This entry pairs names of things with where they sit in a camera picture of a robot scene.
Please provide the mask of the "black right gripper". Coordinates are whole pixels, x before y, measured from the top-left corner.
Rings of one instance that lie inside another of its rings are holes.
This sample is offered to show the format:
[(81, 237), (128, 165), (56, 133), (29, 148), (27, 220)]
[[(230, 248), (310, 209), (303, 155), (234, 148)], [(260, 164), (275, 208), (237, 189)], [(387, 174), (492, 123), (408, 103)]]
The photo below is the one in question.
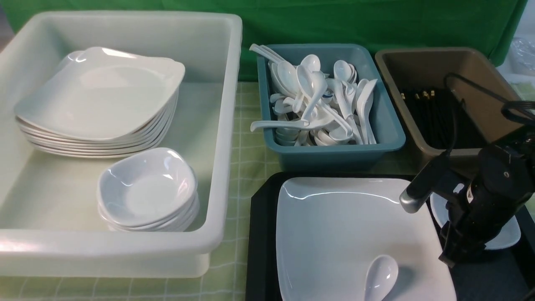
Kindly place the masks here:
[(439, 260), (454, 267), (485, 248), (523, 205), (523, 156), (514, 150), (482, 150), (469, 181), (451, 169), (450, 153), (430, 160), (400, 194), (407, 213), (418, 212), (432, 193), (447, 200), (449, 222), (440, 230)]

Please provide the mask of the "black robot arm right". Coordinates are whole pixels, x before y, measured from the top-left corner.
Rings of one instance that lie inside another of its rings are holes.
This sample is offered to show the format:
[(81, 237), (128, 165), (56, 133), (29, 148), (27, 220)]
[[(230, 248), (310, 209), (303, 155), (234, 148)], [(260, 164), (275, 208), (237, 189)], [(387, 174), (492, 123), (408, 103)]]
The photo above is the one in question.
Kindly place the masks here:
[(476, 157), (478, 171), (468, 179), (451, 167), (461, 137), (460, 126), (454, 125), (448, 147), (428, 160), (399, 197), (411, 214), (432, 194), (447, 200), (449, 220), (440, 230), (445, 244), (439, 260), (449, 267), (483, 251), (534, 193), (532, 144), (486, 143)]

